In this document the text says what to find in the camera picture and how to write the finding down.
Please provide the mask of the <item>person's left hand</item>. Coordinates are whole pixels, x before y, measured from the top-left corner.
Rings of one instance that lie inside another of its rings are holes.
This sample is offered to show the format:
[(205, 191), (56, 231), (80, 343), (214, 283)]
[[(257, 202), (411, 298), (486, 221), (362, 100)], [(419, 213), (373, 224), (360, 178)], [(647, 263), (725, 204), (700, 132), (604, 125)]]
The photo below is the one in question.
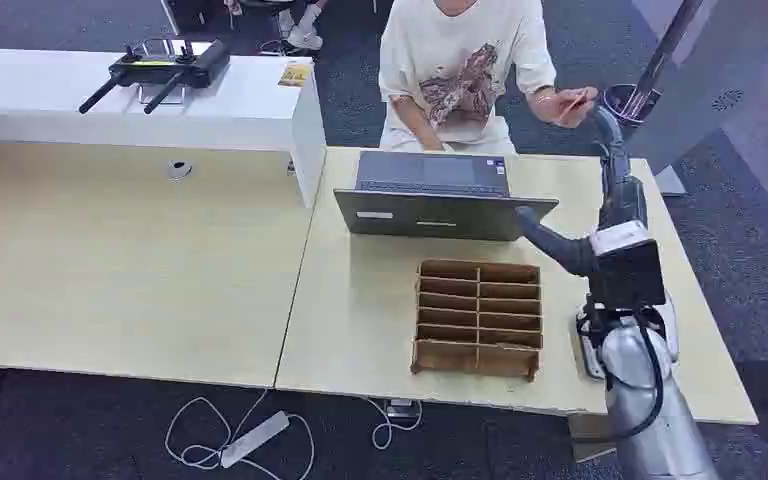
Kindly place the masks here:
[(577, 128), (594, 108), (598, 90), (594, 87), (556, 90), (543, 87), (527, 96), (534, 115), (544, 123)]

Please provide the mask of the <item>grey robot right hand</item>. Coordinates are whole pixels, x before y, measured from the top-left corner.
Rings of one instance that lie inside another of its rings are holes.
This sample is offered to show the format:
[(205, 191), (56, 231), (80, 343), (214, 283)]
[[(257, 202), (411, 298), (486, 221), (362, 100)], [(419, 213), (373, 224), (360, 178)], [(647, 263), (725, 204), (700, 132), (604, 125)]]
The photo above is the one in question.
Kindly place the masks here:
[(516, 209), (521, 235), (572, 275), (590, 282), (593, 300), (613, 310), (666, 303), (657, 241), (648, 230), (642, 182), (631, 174), (621, 125), (599, 106), (591, 111), (601, 136), (603, 201), (597, 228), (570, 239), (542, 225), (529, 207)]

